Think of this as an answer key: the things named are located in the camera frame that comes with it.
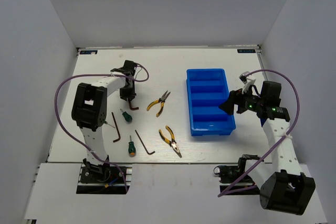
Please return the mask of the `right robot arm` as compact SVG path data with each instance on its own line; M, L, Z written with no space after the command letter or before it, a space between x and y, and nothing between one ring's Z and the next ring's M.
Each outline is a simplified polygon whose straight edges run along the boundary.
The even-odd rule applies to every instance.
M288 110L280 106L281 84L264 81L261 93L254 95L254 85L247 83L242 89L229 93L219 108L228 115L255 112L267 137L272 167L262 157L244 154L237 166L222 168L226 180L252 180L259 189L263 209L303 215L316 184L304 174L297 160L291 135Z

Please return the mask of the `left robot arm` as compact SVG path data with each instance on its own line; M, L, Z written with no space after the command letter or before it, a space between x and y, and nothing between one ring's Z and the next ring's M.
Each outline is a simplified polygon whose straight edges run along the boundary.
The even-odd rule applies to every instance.
M80 128L87 147L83 160L89 173L100 182L110 178L111 168L102 134L107 118L107 99L119 91L120 99L131 102L135 96L134 76L138 64L126 60L121 68L112 69L112 75L94 83L80 83L77 87L71 117Z

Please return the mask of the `stubby green screwdriver upper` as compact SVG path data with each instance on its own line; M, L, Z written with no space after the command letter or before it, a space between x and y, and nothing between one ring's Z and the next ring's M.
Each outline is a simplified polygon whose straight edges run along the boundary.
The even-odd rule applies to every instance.
M120 109L120 112L127 123L131 123L133 121L133 117L127 111Z

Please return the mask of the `blue divided plastic bin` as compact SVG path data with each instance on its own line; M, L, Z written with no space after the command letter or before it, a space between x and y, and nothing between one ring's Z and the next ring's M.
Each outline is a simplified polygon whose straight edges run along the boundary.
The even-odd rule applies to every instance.
M229 96L225 70L188 69L186 75L191 136L230 135L234 116L219 108Z

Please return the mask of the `upper yellow black pliers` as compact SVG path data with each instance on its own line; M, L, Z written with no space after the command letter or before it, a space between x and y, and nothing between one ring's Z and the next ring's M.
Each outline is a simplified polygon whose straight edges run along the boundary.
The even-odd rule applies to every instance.
M151 103L147 106L146 110L149 111L154 105L156 105L156 104L160 104L160 110L159 110L159 111L157 112L157 114L156 114L156 117L158 118L158 117L162 114L162 112L163 112L164 104L165 104L165 102L166 102L166 99L169 97L170 93L171 93L170 91L166 90L166 91L164 92L164 94L163 94L159 99L157 99L157 100L151 102Z

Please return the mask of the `yellow black pliers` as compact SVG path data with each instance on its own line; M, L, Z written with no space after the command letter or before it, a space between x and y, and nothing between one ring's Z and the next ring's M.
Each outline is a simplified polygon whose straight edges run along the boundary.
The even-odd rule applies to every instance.
M156 114L156 117L158 118L158 117L162 114L162 112L163 112L164 104L165 104L165 102L166 102L166 99L169 97L170 93L171 93L170 91L166 90L166 91L164 92L164 94L163 94L159 99L157 99L157 100L151 102L151 103L147 106L146 110L149 111L154 105L156 105L156 104L160 104L160 110L159 110L159 111L157 112L157 114Z
M170 138L165 137L162 131L159 130L160 138L174 150L174 152L179 156L179 158L182 158L181 151L176 143L175 135L172 129L168 125L165 126L165 129L169 132Z

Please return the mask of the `right blue table label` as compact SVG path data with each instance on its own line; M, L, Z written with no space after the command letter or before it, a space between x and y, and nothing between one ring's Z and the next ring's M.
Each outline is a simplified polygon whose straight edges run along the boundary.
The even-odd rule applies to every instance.
M255 54L255 49L237 49L239 54Z

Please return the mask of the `blue table label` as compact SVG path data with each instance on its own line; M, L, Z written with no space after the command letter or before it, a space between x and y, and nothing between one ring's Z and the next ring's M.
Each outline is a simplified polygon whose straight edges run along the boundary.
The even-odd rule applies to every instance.
M239 54L255 54L255 49L237 49Z
M96 55L97 53L97 50L81 50L79 52L80 55Z

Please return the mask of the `green orange stubby screwdriver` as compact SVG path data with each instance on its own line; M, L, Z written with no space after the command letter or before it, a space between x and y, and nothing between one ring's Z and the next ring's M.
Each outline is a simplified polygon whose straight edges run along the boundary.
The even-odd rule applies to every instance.
M134 157L136 155L136 148L131 135L129 136L128 153L131 157Z

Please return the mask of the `left blue table label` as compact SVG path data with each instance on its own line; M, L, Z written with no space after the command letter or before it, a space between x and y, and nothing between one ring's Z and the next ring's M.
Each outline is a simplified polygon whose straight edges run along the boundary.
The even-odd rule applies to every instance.
M96 55L97 53L97 50L81 50L79 52L80 55Z

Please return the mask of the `lower yellow black pliers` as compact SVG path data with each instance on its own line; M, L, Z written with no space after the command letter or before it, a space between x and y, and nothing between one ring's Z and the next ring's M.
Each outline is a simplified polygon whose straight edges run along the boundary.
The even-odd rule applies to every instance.
M172 129L168 125L165 126L165 129L169 132L170 138L165 137L162 131L159 130L160 138L174 150L174 152L179 156L179 158L182 158L181 151L176 143L175 135Z

